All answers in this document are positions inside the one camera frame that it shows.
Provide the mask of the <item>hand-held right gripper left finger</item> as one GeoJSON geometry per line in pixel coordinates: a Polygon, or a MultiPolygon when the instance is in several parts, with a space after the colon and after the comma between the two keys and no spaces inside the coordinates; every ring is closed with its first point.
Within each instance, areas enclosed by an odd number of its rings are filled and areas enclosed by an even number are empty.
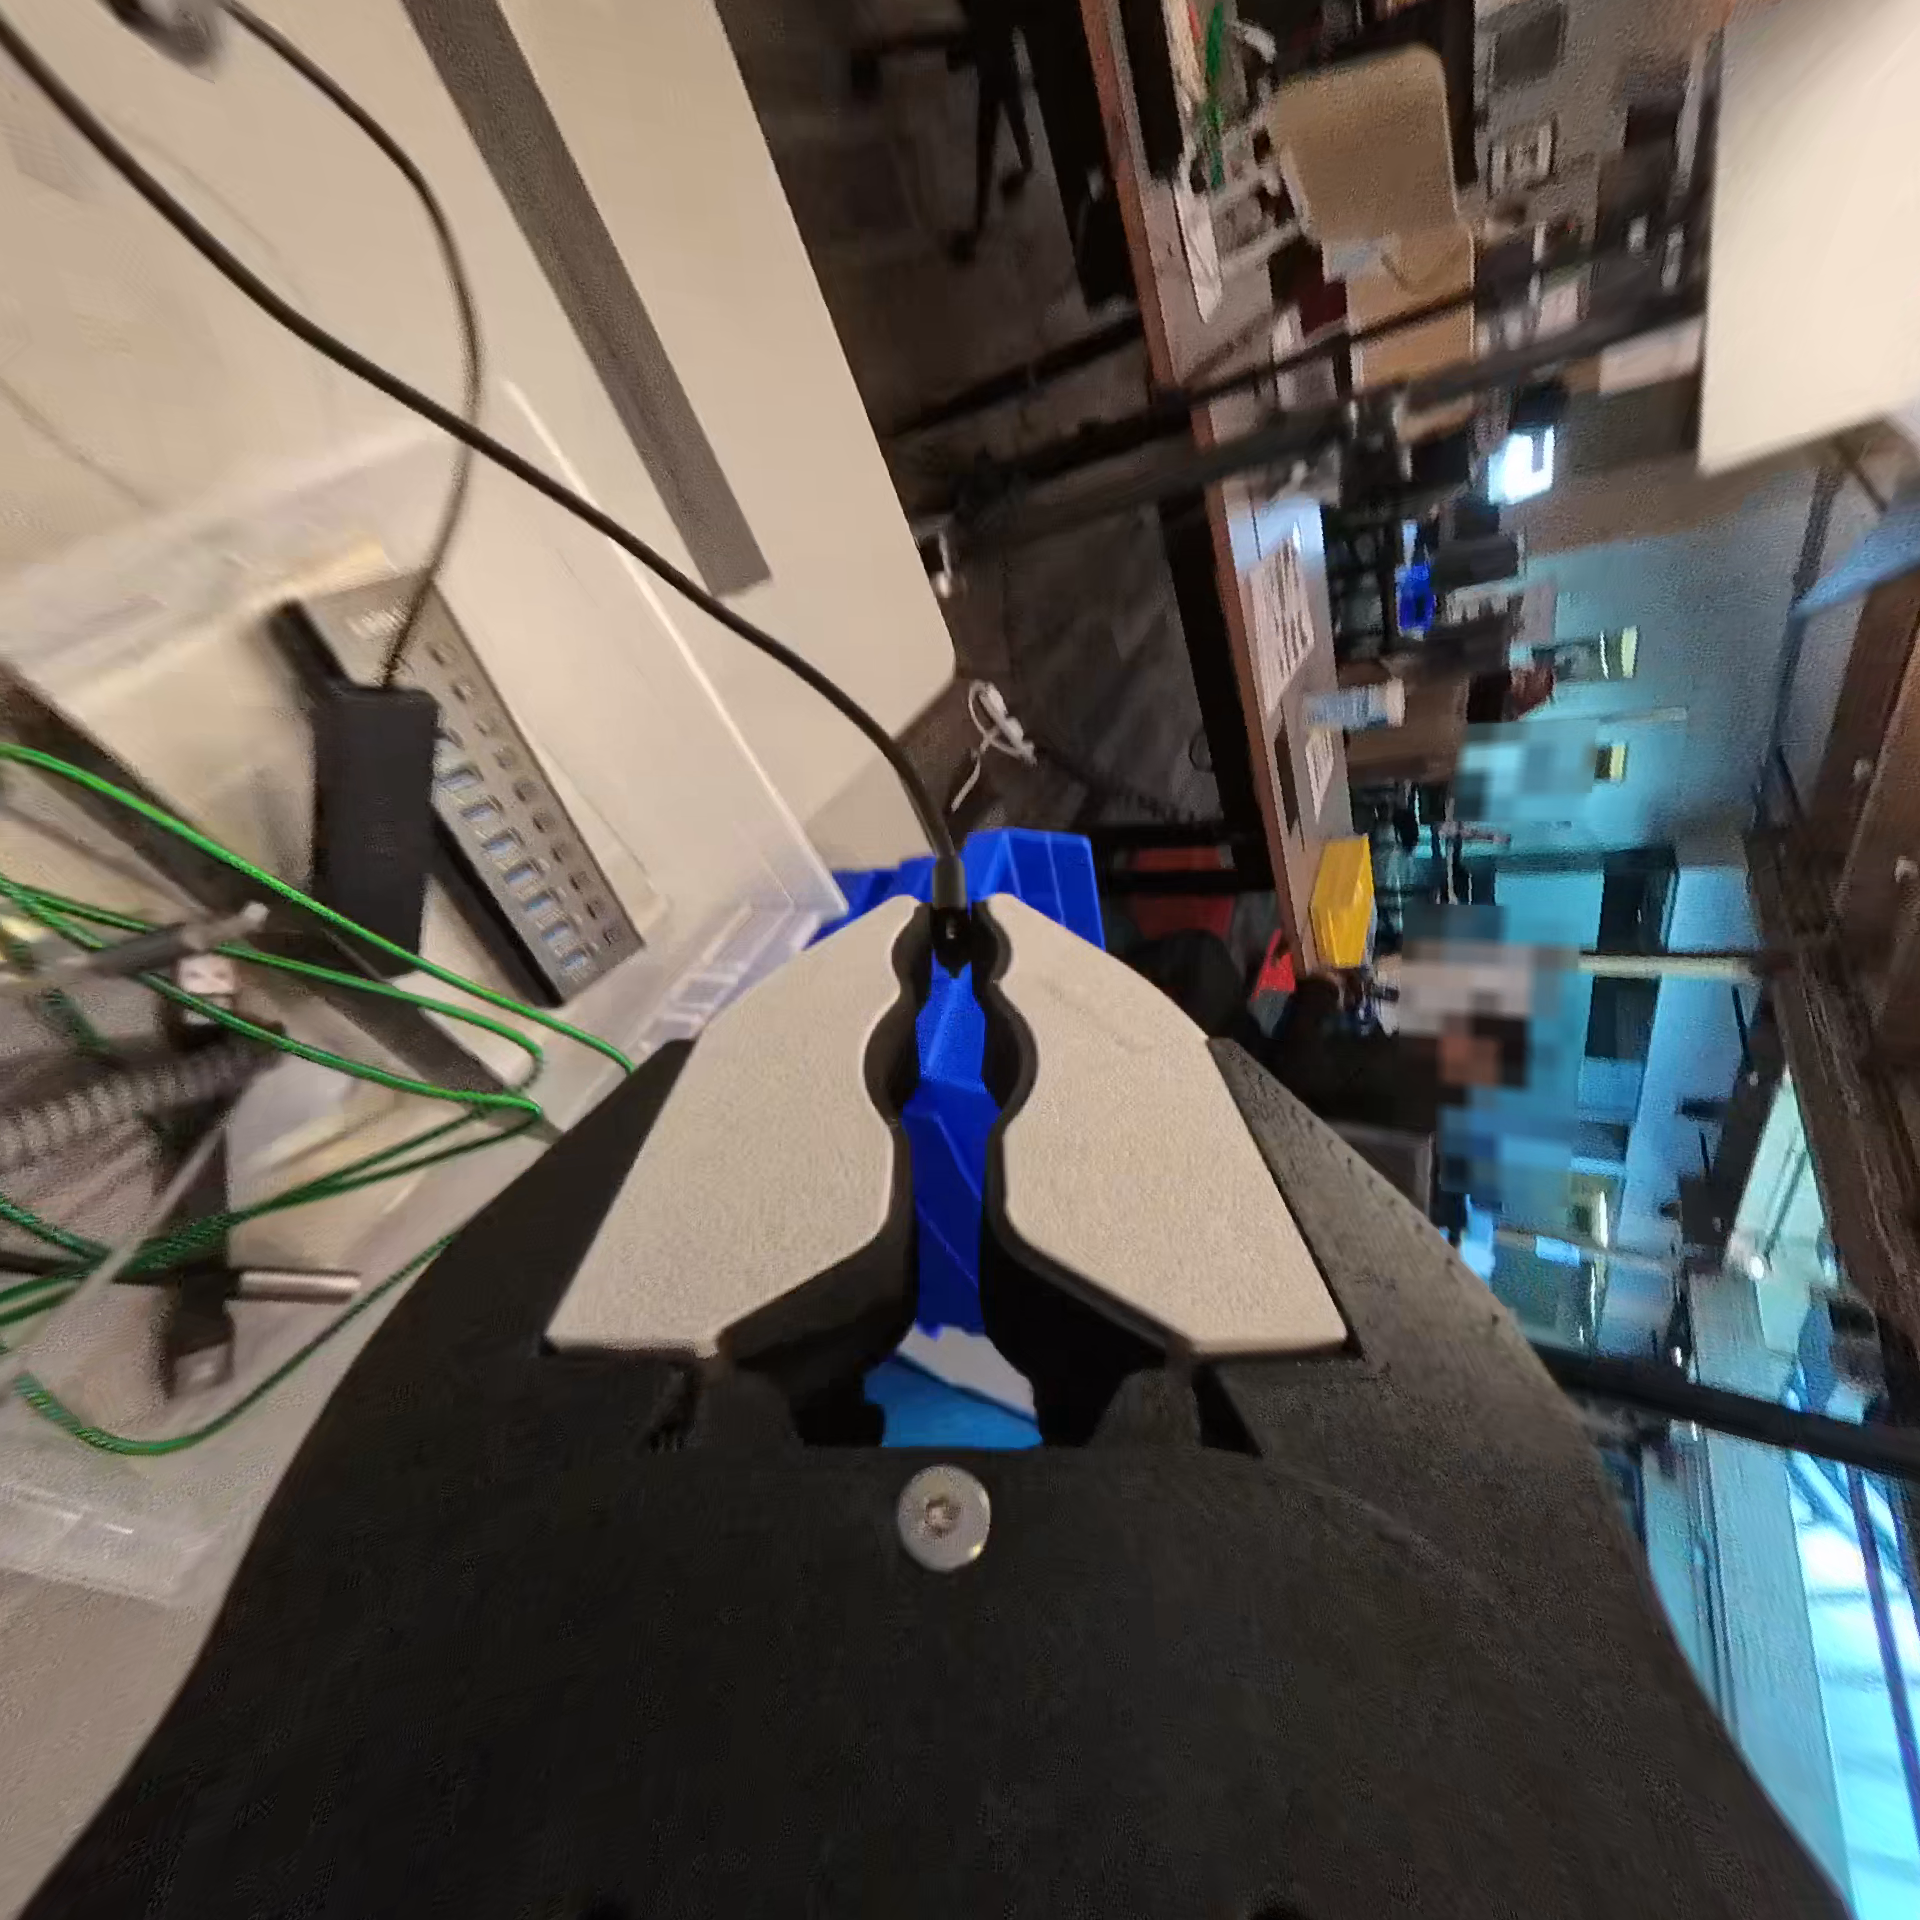
{"type": "Polygon", "coordinates": [[[910,1144],[931,918],[896,897],[715,1014],[546,1326],[695,1392],[777,1391],[809,1444],[878,1444],[870,1371],[918,1304],[910,1144]]]}

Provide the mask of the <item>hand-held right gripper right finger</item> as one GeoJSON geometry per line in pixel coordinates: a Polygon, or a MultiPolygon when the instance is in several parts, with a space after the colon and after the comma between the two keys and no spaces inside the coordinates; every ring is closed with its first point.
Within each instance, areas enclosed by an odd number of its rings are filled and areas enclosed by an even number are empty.
{"type": "Polygon", "coordinates": [[[1349,1319],[1229,1086],[1156,981],[1038,908],[974,910],[986,1144],[979,1299],[1041,1439],[1086,1448],[1129,1381],[1326,1361],[1349,1319]]]}

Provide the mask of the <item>blue plastic bin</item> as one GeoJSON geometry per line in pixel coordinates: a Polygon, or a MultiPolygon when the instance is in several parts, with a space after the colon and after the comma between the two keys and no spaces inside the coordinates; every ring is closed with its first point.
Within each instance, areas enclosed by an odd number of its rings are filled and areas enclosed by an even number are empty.
{"type": "MultiPolygon", "coordinates": [[[[963,849],[972,899],[1010,895],[1044,921],[1103,948],[1092,843],[1069,830],[988,829],[963,849]]],[[[935,1337],[986,1334],[979,1237],[986,1148],[998,1103],[983,1079],[986,1016],[972,975],[922,964],[915,1014],[918,1083],[903,1105],[918,1245],[918,1326],[935,1337]]]]}

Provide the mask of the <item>slim black usb hub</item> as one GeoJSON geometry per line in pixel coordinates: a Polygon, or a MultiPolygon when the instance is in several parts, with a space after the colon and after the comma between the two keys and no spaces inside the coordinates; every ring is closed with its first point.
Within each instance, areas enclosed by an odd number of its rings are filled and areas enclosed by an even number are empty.
{"type": "Polygon", "coordinates": [[[308,698],[311,895],[354,930],[366,969],[396,976],[418,948],[434,871],[437,710],[417,689],[324,681],[308,698]]]}

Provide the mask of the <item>clear plastic bin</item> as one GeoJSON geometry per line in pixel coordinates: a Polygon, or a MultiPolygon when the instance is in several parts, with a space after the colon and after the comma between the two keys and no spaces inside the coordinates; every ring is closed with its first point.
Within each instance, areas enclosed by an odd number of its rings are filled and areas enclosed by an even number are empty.
{"type": "Polygon", "coordinates": [[[270,637],[294,597],[415,576],[455,459],[423,428],[242,471],[5,578],[5,663],[170,803],[5,743],[5,1568],[184,1599],[308,1414],[450,1236],[617,1086],[692,1041],[839,895],[664,596],[569,519],[471,494],[442,596],[615,881],[643,948],[562,1008],[516,994],[431,884],[377,996],[503,1092],[403,1068],[266,956],[268,910],[191,905],[57,782],[279,902],[314,883],[314,743],[270,637]]]}

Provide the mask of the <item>grey desk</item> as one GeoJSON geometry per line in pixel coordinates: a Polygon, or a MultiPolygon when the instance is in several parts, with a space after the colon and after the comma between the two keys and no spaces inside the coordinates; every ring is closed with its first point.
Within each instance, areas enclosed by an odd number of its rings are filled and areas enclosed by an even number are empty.
{"type": "MultiPolygon", "coordinates": [[[[898,735],[952,648],[714,4],[501,4],[772,566],[715,596],[898,735]]],[[[482,332],[479,424],[690,575],[695,564],[403,4],[256,4],[434,186],[482,332]]],[[[36,57],[277,299],[459,409],[464,342],[425,215],[366,135],[242,29],[185,70],[106,4],[5,4],[36,57]]],[[[5,582],[242,471],[425,421],[258,314],[5,59],[5,582]]],[[[512,524],[574,517],[503,482],[512,524]]],[[[606,551],[610,541],[589,532],[606,551]]],[[[822,823],[869,803],[879,854],[922,852],[859,731],[638,571],[829,874],[822,823]]],[[[308,1414],[405,1290],[359,1334],[308,1414]]],[[[5,1916],[119,1784],[201,1655],[262,1519],[184,1599],[5,1568],[5,1916]]]]}

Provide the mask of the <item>blue corrugated plastic box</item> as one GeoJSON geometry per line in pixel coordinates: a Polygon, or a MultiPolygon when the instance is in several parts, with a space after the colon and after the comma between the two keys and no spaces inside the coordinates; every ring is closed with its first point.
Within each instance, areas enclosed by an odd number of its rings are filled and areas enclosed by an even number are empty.
{"type": "Polygon", "coordinates": [[[863,1376],[866,1399],[879,1412],[879,1444],[918,1452],[1024,1452],[1042,1444],[1029,1412],[944,1378],[905,1354],[863,1376]]]}

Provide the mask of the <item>yellow bin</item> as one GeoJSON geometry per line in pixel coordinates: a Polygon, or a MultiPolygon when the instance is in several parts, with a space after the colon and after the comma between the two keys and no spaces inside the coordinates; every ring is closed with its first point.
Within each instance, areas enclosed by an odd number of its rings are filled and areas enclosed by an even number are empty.
{"type": "Polygon", "coordinates": [[[1326,972],[1358,972],[1374,952],[1374,846],[1365,836],[1326,839],[1309,895],[1314,952],[1326,972]]]}

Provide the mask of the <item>black multi-port usb hub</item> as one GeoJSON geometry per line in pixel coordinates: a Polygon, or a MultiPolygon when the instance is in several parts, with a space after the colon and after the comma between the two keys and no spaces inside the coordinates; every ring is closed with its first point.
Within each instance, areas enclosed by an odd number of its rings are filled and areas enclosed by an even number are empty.
{"type": "Polygon", "coordinates": [[[378,681],[421,589],[421,576],[397,576],[294,597],[268,631],[298,685],[306,724],[311,694],[332,677],[434,698],[425,904],[429,888],[441,888],[516,994],[562,1008],[643,948],[639,928],[437,589],[425,589],[394,685],[378,681]]]}

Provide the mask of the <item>white printed board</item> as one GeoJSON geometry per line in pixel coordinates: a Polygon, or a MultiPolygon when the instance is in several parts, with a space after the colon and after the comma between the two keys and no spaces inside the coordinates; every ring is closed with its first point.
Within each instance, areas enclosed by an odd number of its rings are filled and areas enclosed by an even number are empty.
{"type": "Polygon", "coordinates": [[[1297,494],[1252,506],[1236,529],[1236,576],[1261,716],[1275,716],[1332,635],[1321,506],[1297,494]]]}

